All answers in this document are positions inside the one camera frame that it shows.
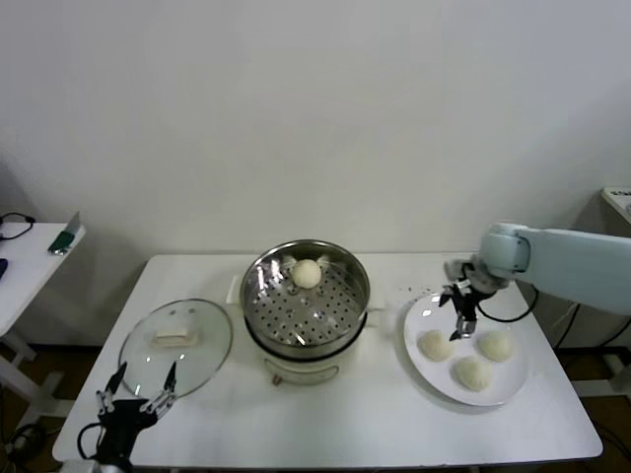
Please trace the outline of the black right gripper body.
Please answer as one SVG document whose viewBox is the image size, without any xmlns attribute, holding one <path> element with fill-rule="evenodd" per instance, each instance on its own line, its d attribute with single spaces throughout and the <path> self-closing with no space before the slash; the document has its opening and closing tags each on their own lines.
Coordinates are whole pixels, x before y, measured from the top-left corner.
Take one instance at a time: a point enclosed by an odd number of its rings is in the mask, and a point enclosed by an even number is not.
<svg viewBox="0 0 631 473">
<path fill-rule="evenodd" d="M 455 305 L 456 312 L 466 321 L 476 320 L 477 306 L 482 301 L 488 300 L 494 295 L 493 289 L 479 289 L 466 278 L 450 281 L 450 288 L 452 290 L 452 301 Z"/>
</svg>

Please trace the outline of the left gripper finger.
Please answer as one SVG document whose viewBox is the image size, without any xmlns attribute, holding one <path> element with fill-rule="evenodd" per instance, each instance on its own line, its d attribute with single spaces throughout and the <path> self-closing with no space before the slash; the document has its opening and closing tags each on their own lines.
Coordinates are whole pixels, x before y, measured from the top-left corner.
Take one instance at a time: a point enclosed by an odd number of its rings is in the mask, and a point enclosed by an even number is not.
<svg viewBox="0 0 631 473">
<path fill-rule="evenodd" d="M 114 411 L 113 396 L 121 385 L 127 369 L 127 363 L 122 363 L 117 371 L 110 377 L 104 390 L 96 392 L 97 403 L 100 414 L 112 413 Z"/>
<path fill-rule="evenodd" d="M 175 385 L 176 362 L 173 362 L 163 388 L 158 394 L 145 401 L 141 405 L 140 411 L 147 414 L 166 414 L 173 407 L 176 400 Z"/>
</svg>

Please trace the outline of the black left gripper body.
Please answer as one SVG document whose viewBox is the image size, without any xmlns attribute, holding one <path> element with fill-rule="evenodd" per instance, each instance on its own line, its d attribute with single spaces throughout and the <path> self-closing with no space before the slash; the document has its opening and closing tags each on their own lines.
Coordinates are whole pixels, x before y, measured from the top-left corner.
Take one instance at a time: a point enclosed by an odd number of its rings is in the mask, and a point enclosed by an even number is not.
<svg viewBox="0 0 631 473">
<path fill-rule="evenodd" d="M 146 399 L 122 399 L 113 402 L 113 411 L 99 415 L 105 429 L 97 447 L 99 463 L 129 463 L 139 434 L 158 422 L 155 412 L 143 405 Z"/>
</svg>

